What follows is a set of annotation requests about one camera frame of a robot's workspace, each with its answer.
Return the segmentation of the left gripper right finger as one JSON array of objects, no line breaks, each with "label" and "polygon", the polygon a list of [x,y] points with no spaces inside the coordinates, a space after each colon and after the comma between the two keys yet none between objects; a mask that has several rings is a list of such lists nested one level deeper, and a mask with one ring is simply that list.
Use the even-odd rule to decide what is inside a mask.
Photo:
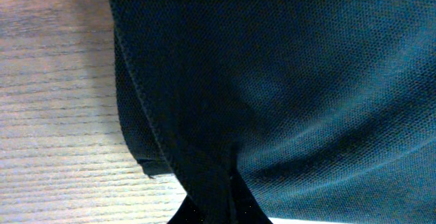
[{"label": "left gripper right finger", "polygon": [[238,172],[232,175],[231,190],[238,224],[273,224]]}]

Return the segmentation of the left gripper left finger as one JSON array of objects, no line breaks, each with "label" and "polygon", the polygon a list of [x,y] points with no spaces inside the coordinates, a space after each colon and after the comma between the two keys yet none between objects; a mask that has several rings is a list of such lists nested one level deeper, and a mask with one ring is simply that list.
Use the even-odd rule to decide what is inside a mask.
[{"label": "left gripper left finger", "polygon": [[188,195],[168,224],[205,224],[205,222],[206,214],[202,201]]}]

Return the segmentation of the black t-shirt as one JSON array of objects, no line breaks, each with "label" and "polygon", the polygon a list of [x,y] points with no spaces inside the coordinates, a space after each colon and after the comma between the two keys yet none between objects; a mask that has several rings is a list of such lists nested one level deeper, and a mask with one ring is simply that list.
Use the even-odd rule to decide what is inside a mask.
[{"label": "black t-shirt", "polygon": [[435,0],[109,0],[116,102],[147,176],[237,223],[435,222]]}]

